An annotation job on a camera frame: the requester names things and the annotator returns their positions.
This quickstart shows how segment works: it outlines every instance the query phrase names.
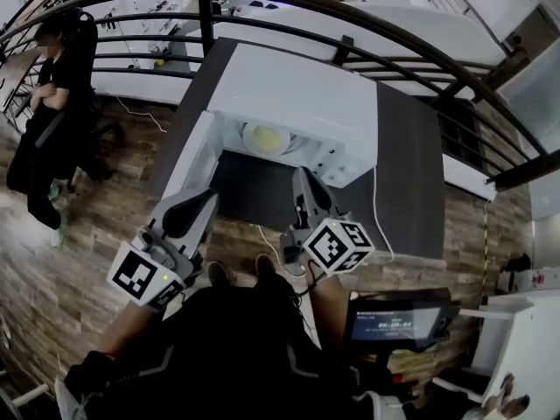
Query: cable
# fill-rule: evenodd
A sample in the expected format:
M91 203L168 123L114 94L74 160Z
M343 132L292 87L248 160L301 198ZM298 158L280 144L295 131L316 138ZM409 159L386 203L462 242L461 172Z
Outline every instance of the cable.
M298 298L299 299L299 304L301 305L301 298L306 295L307 293L313 291L315 289L315 287L319 284L319 282L326 277L326 272L322 272L320 276L315 277L315 272L313 272L312 270L312 263L315 266L319 266L318 264L316 264L313 259L310 259L307 261L307 268L309 269L309 271L311 272L311 275L313 276L313 283L309 285L309 287L303 291L303 292L299 292L298 294L296 294L295 297L293 298Z
M263 232L263 228L261 226L256 226L259 229L259 232L261 233L261 237L264 240L264 242L267 243L267 245L269 246L269 248L272 249L272 252L274 252L274 255L276 257L276 261L278 262L278 266L280 266L280 269L282 269L284 272L288 273L290 276L295 277L295 278L302 278L305 277L305 274L303 274L302 276L294 276L291 272L289 272L283 265L282 262L280 261L280 255L278 254L276 248L270 243L270 241L267 239L266 236L264 236L264 232Z
M150 114L150 113L148 113L148 112L146 112L145 114L140 114L140 113L138 113L138 112L130 112L129 108L127 108L127 107L124 105L124 103L121 101L121 99L120 99L118 96L115 95L115 98L121 103L121 105L126 109L126 111L127 111L129 114L131 114L132 116L150 116L151 119L154 121L154 123L159 127L159 130L161 130L162 132L167 132L166 130L164 130L164 129L161 128L161 125L158 123L158 120L156 120L156 119L154 118L154 115L152 115L152 114Z
M483 206L483 222L484 222L484 269L482 271L482 288L480 290L480 305L484 302L484 289L487 285L488 277L488 205L492 201L488 199Z
M375 224L377 224L377 229L379 230L379 233L381 234L381 236L383 237L383 240L385 241L385 244L387 244L388 247L388 251L391 253L391 258L388 262L378 262L376 264L388 264L391 263L393 260L395 260L395 253L393 252L393 249L391 248L391 244L389 243L389 240L387 239L387 236L385 236L385 234L383 233L383 229L381 224L379 223L379 219L377 218L377 166L374 166L374 217L375 217Z
M305 318L304 314L301 312L301 310L299 310L299 315L301 316L301 319L304 320L304 324L307 327L307 330L309 331L309 337L311 338L311 340L313 339L313 330L312 328L309 326L309 323L307 322L307 319Z

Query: black railing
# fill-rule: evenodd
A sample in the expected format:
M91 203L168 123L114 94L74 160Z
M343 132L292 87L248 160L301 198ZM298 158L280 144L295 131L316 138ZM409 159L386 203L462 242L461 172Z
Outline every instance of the black railing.
M62 3L46 13L40 14L33 20L21 24L12 29L3 36L0 36L0 44L6 40L12 39L20 32L30 30L34 25L41 23L53 14L65 12L71 8L82 7L87 8L90 5L110 2L114 0L72 0ZM374 32L386 39L392 40L400 46L405 46L411 51L411 57L382 57L367 51L364 48L348 44L343 38L329 38L327 36L317 34L315 32L305 31L293 26L277 24L256 20L245 17L230 17L224 15L214 15L212 13L212 0L199 0L199 13L151 13L151 14L129 14L115 17L105 17L95 20L97 24L120 23L131 20L142 19L183 19L198 20L200 37L193 36L172 36L172 35L122 35L100 38L99 42L122 42L122 41L140 41L140 40L158 40L164 42L186 42L202 44L203 56L207 56L214 42L214 27L217 23L229 23L237 25L249 25L263 30L272 30L282 32L288 35L297 36L303 39L309 39L313 42L335 47L344 50L346 54L352 54L353 57L347 57L343 61L342 66L353 71L357 71L362 75L375 81L414 81L424 88L435 94L432 107L438 110L440 118L454 126L454 129L463 132L460 136L450 136L447 132L442 132L442 141L448 144L458 146L466 155L476 157L485 165L480 169L485 172L490 180L495 181L499 188L507 187L508 182L501 179L502 176L510 176L511 171L515 171L520 165L529 161L528 155L520 148L515 139L518 131L526 138L529 144L533 146L535 151L543 157L547 156L546 150L533 137L533 135L523 126L523 124L515 117L510 109L504 104L503 100L490 88L488 88L483 79L486 71L492 70L492 66L485 64L477 64L472 62L459 63L450 58L434 46L417 36L405 31L404 29L391 24L378 17L374 17L366 12L356 9L352 6L333 0L269 0L290 4L310 11L315 11L332 18L348 22L349 24L358 26L370 32ZM97 59L115 59L115 58L143 58L143 59L168 59L179 60L184 62L201 62L203 57L166 55L164 53L105 53L97 54ZM374 63L374 66L362 66L364 63ZM118 68L118 67L96 67L94 72L97 73L129 73L129 74L152 74L172 76L185 79L192 79L195 73L171 72L164 69L142 69L142 68ZM485 115L482 115L470 103L457 100L456 94L463 88L471 89L477 97L486 100L502 117L508 122L511 132L498 126L494 121ZM479 129L475 129L473 125L458 121L456 117L451 116L445 110L440 108L441 102L454 101L457 104L457 111L462 116L467 114L473 120L476 120L481 126L484 126L491 136L483 135Z
M32 18L32 16L37 13L39 10L43 9L43 10L48 10L49 8L52 8L54 6L56 6L58 3L60 2L66 2L67 0L44 0L42 2L40 2L39 4L37 4L37 6L30 11L29 14L27 14L23 21L26 22L27 20L29 20L30 18ZM18 20L19 18L24 14L25 11L27 11L27 9L32 5L32 4L36 4L37 0L28 0L27 3L25 3L20 9L19 11L16 13L16 15L14 17L11 18L10 22L8 22L8 24L6 24L6 29L11 28ZM16 50L20 47L20 46L27 46L30 42L30 40L24 40L30 33L30 31L32 30L32 27L30 27L28 30L26 30L24 32L24 34L22 34L22 36L17 40L17 43L15 45L8 45L9 48L6 48L4 50L4 53L8 53L10 52L10 55L16 53Z

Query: person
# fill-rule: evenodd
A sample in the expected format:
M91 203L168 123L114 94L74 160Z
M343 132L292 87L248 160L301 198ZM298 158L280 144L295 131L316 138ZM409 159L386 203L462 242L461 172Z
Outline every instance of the person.
M84 147L95 120L83 115L68 116L75 110L83 114L93 92L80 51L68 42L75 24L68 15L54 16L35 33L38 49L46 60L31 98L33 117L27 122L6 179L11 190L27 195L29 213L52 230L54 247L60 246L64 233L60 213L50 201L60 193L59 187L52 188L57 170L75 160L92 180L104 177L101 164ZM63 129L57 129L56 135L39 150L35 143L62 110L66 113Z
M338 277L307 262L319 349L270 258L252 270L255 287L237 288L210 263L212 286L165 321L130 302L99 349L57 381L62 418L373 418L372 378L344 353L349 294Z
M512 399L514 376L507 374L500 393L490 396L481 408L469 410L463 420L511 420L527 410L530 404L528 395Z

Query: black pants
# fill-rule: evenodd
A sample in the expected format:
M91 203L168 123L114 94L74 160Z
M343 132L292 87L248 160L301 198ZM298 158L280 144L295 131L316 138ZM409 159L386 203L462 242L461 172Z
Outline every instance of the black pants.
M57 142L48 150L39 151L35 143L41 133L42 129L34 129L31 125L22 135L6 184L11 190L27 195L27 209L39 222L57 229L60 227L60 215L48 198L54 178L66 177L57 175L57 170L65 162L75 160L92 180L101 180L103 167L85 146L85 135L78 135L73 142Z

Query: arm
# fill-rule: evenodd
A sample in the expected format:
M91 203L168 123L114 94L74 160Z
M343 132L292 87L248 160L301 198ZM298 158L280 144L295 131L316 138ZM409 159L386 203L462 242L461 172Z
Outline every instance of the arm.
M43 98L43 104L48 108L61 111L67 105L69 95L70 90L67 88L57 88L55 94Z
M56 87L51 82L44 86L35 87L30 101L31 110L35 112L44 98L54 95L55 93Z
M129 302L101 336L99 351L109 356L118 356L140 333L161 318L162 313Z
M317 279L321 273L322 269L317 264L309 262L307 283L312 284L313 276ZM328 354L340 356L344 346L350 294L338 276L331 276L320 280L309 295L322 349Z

